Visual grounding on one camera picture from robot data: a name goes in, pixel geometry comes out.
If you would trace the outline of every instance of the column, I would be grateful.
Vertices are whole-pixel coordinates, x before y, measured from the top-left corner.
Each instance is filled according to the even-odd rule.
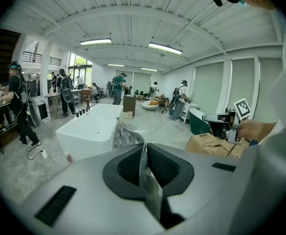
[[[27,35],[21,34],[17,44],[15,46],[14,52],[12,53],[11,61],[17,61],[21,64],[23,51],[25,49]]]
[[[254,114],[256,111],[257,103],[258,103],[258,95],[259,95],[259,86],[260,86],[260,64],[259,64],[259,57],[255,56],[255,85],[254,85],[254,93],[252,96],[252,102],[249,106],[251,109],[251,115],[248,119],[253,119]]]
[[[47,95],[47,78],[48,78],[48,63],[50,57],[50,51],[53,43],[48,40],[47,45],[43,51],[42,64],[41,64],[41,74],[40,74],[40,91],[41,95]]]
[[[223,61],[222,88],[216,114],[225,112],[225,108],[230,96],[231,82],[232,82],[232,61],[230,56],[225,55]]]

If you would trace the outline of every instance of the fluorescent light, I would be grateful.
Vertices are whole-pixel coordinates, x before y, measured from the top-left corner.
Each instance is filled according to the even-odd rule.
[[[158,71],[158,70],[154,70],[154,69],[149,69],[149,68],[141,68],[142,70],[147,70],[147,71]]]
[[[93,39],[80,42],[81,45],[95,45],[95,44],[109,44],[109,43],[111,43],[110,38]]]
[[[183,53],[183,51],[181,51],[181,50],[174,49],[172,47],[167,47],[165,45],[151,43],[151,42],[149,43],[149,47],[161,49],[161,50],[166,50],[166,51],[172,52],[174,54],[178,54],[178,55],[181,55]]]
[[[108,64],[109,66],[118,66],[118,67],[124,67],[124,65],[115,65],[115,64]]]

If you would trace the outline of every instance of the black cable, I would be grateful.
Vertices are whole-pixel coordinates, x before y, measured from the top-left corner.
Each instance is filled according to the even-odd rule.
[[[34,155],[34,157],[33,158],[29,158],[29,154],[30,154],[30,152],[32,151],[32,150],[34,150],[36,148],[36,146],[34,147],[34,148],[32,148],[32,147],[28,147],[26,150],[27,150],[27,155],[26,155],[26,158],[27,159],[29,159],[29,160],[33,160],[33,159],[35,159],[35,157],[36,157],[36,155],[38,155],[38,154],[40,154],[43,150],[40,150],[38,153],[36,153],[35,155]]]

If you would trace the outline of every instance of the black sneaker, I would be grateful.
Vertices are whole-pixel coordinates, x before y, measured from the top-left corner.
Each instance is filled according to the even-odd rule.
[[[22,142],[21,138],[19,138],[19,140],[20,140],[21,143],[23,143],[24,146],[27,145],[27,142]]]
[[[42,142],[39,141],[39,140],[37,140],[37,141],[35,141],[35,142],[33,142],[33,143],[31,144],[31,147],[32,147],[32,148],[35,148],[36,146],[39,146],[39,145],[41,145],[41,144],[42,144]]]

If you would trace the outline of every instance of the brown podium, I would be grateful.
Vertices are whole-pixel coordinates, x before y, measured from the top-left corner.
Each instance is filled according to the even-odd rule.
[[[123,112],[133,112],[133,116],[135,116],[135,104],[136,98],[134,96],[124,95]]]

